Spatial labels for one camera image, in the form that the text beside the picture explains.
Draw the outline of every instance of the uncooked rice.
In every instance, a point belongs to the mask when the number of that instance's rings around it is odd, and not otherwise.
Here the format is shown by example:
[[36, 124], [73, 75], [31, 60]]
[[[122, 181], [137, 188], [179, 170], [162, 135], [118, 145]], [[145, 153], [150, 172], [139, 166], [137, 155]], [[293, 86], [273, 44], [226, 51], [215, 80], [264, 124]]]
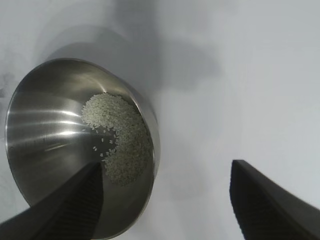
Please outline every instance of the uncooked rice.
[[126, 186], [134, 182], [152, 158], [148, 131], [141, 115], [121, 96], [102, 93], [85, 103], [82, 120], [92, 129], [105, 128], [104, 133], [113, 131], [114, 141], [105, 144], [114, 143], [114, 148], [109, 148], [102, 160], [111, 183]]

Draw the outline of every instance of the stainless steel bowl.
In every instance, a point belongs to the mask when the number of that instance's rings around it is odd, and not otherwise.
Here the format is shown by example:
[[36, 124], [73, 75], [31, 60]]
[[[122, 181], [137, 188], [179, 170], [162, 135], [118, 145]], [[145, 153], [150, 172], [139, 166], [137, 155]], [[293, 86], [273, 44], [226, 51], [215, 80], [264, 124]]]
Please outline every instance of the stainless steel bowl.
[[153, 158], [143, 174], [128, 186], [103, 180], [104, 204], [94, 239], [110, 239], [123, 233], [148, 203], [160, 157], [158, 125], [148, 104], [134, 89], [101, 67], [78, 59], [55, 59], [36, 67], [21, 81], [12, 96], [5, 126], [13, 177], [32, 206], [88, 162], [101, 161], [100, 152], [93, 151], [92, 146], [109, 149], [101, 143], [105, 133], [96, 133], [81, 119], [85, 102], [103, 92], [122, 96], [142, 115]]

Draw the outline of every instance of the white rice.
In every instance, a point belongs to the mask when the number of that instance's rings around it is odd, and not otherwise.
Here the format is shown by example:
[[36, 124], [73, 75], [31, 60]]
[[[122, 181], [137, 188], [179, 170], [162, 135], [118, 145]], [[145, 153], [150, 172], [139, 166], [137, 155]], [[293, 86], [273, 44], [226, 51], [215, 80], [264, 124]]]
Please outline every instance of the white rice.
[[115, 143], [103, 160], [108, 179], [120, 186], [134, 182], [152, 159], [148, 131], [138, 111], [120, 96], [103, 93], [85, 103], [82, 120], [92, 129], [114, 131], [115, 140], [105, 143]]

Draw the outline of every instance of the metal bowl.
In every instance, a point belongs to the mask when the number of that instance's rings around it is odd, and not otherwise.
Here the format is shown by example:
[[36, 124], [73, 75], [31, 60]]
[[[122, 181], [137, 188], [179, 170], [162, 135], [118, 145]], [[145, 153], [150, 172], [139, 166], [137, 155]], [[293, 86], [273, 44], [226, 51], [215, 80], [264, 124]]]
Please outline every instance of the metal bowl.
[[81, 119], [86, 101], [104, 92], [120, 95], [141, 114], [152, 142], [153, 158], [142, 175], [127, 186], [103, 179], [104, 204], [93, 239], [110, 239], [125, 232], [148, 203], [160, 153], [158, 125], [149, 105], [134, 89], [101, 67], [78, 59], [55, 59], [36, 67], [21, 81], [12, 96], [5, 125], [11, 172], [32, 206], [87, 163], [101, 161], [100, 152], [93, 151], [92, 146], [106, 151], [110, 148], [101, 143], [106, 133], [97, 133]]

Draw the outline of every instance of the white surface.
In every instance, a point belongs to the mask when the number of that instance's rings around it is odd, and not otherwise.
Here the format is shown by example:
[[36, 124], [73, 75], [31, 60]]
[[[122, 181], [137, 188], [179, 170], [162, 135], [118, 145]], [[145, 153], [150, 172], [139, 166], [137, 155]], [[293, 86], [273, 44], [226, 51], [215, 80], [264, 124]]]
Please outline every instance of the white surface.
[[[162, 158], [150, 203], [119, 240], [243, 239], [229, 200], [245, 159], [320, 208], [318, 0], [0, 0], [8, 98], [48, 58], [78, 57], [153, 104]], [[27, 207], [2, 141], [0, 221]]]

